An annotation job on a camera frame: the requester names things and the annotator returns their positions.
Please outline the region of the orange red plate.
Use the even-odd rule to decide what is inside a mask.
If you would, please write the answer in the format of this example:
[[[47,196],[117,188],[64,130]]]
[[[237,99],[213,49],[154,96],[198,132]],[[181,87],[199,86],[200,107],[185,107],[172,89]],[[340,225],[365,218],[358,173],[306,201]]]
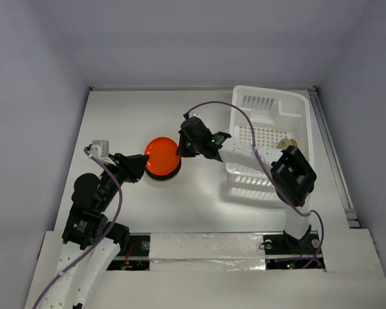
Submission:
[[[157,179],[173,177],[181,167],[181,158],[177,150],[177,143],[169,137],[160,136],[151,140],[144,152],[149,156],[147,172]]]

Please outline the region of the blue grey patterned plate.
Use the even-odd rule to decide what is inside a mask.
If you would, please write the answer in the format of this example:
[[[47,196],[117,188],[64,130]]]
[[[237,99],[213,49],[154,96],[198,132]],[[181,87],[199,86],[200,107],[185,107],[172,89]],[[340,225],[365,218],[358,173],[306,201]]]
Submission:
[[[181,170],[181,160],[177,164],[150,164],[145,168],[146,174],[156,182],[166,182],[174,179]]]

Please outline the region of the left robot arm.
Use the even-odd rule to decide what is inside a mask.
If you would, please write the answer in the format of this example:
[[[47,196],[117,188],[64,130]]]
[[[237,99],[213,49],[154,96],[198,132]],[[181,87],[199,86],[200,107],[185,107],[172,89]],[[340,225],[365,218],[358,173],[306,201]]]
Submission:
[[[118,254],[131,250],[129,227],[104,214],[114,197],[123,203],[123,183],[136,183],[149,160],[146,154],[105,158],[85,154],[103,172],[86,173],[73,186],[72,206],[62,233],[55,277],[34,302],[34,308],[85,308],[104,273]]]

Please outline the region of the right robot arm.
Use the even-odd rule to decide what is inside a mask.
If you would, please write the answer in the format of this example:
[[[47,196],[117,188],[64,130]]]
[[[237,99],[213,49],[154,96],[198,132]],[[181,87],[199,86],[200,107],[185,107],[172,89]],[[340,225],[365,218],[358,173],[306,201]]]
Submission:
[[[278,198],[286,204],[282,243],[290,254],[302,252],[311,232],[306,200],[317,175],[299,148],[256,147],[228,133],[213,134],[200,118],[190,117],[180,126],[178,154],[183,158],[202,155],[209,160],[263,172]]]

